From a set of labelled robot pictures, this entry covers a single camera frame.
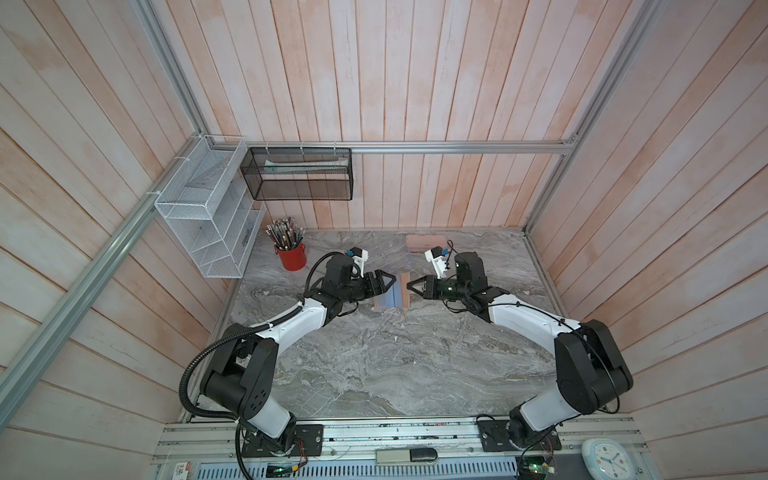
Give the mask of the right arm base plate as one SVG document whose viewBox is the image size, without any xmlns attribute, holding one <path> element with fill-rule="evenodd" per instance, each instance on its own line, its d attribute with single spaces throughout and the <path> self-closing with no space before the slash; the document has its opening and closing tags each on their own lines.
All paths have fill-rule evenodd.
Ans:
<svg viewBox="0 0 768 480">
<path fill-rule="evenodd" d="M 517 419 L 497 420 L 490 416 L 476 418 L 476 426 L 484 452 L 562 449 L 562 442 L 554 428 L 535 432 Z"/>
</svg>

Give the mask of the red pen cup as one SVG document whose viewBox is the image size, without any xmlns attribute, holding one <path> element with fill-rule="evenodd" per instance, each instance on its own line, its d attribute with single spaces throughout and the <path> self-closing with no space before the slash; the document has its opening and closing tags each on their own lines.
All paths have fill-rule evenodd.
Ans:
<svg viewBox="0 0 768 480">
<path fill-rule="evenodd" d="M 303 242 L 291 249 L 281 249 L 275 246 L 275 253 L 279 257 L 285 270 L 295 272 L 303 269 L 307 264 L 306 249 Z"/>
</svg>

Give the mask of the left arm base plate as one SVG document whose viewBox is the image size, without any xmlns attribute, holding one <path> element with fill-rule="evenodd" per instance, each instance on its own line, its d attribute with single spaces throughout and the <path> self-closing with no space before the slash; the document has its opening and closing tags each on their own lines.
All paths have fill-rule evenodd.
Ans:
<svg viewBox="0 0 768 480">
<path fill-rule="evenodd" d="M 319 456 L 322 452 L 324 426 L 320 423 L 289 425 L 280 437 L 246 429 L 241 440 L 244 458 L 298 458 L 301 455 Z"/>
</svg>

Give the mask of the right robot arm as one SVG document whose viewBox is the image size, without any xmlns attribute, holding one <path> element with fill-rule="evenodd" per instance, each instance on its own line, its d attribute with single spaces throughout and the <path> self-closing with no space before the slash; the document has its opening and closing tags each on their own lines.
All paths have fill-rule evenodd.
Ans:
<svg viewBox="0 0 768 480">
<path fill-rule="evenodd" d="M 633 387 L 632 374 L 603 322 L 566 319 L 490 285 L 475 252 L 451 256 L 434 247 L 424 256 L 435 273 L 409 282 L 408 290 L 426 300 L 459 302 L 459 313 L 513 330 L 555 358 L 553 386 L 510 411 L 507 431 L 515 447 L 535 445 L 558 424 L 618 403 Z"/>
</svg>

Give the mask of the black mesh wall basket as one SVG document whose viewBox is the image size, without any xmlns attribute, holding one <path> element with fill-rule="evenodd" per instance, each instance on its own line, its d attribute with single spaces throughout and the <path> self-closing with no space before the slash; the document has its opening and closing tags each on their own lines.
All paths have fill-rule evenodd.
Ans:
<svg viewBox="0 0 768 480">
<path fill-rule="evenodd" d="M 256 201 L 350 201 L 352 152 L 346 148 L 250 147 L 240 171 Z"/>
</svg>

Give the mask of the white analog clock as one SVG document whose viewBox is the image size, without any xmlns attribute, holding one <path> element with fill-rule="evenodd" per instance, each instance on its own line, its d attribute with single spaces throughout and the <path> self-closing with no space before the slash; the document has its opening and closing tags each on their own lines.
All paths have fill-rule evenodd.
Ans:
<svg viewBox="0 0 768 480">
<path fill-rule="evenodd" d="M 583 442 L 581 455 L 594 480 L 631 480 L 636 469 L 628 451 L 609 438 L 592 438 Z"/>
</svg>

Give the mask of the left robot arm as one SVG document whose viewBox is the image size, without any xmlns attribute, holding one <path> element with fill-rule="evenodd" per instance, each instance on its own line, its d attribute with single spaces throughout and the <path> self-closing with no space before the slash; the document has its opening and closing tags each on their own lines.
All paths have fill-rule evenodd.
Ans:
<svg viewBox="0 0 768 480">
<path fill-rule="evenodd" d="M 366 272 L 359 250 L 333 251 L 312 266 L 298 303 L 256 326 L 235 324 L 205 347 L 185 368 L 179 400 L 197 417 L 227 419 L 263 441 L 273 454 L 298 443 L 296 417 L 271 395 L 278 357 L 305 335 L 387 293 L 397 277 L 380 269 Z"/>
</svg>

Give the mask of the grey black handheld device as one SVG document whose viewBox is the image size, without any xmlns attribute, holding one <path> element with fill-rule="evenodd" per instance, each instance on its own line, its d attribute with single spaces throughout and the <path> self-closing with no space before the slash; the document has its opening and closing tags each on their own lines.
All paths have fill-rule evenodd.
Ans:
<svg viewBox="0 0 768 480">
<path fill-rule="evenodd" d="M 438 452 L 432 447 L 388 448 L 375 452 L 377 465 L 402 466 L 411 464 L 434 464 Z"/>
</svg>

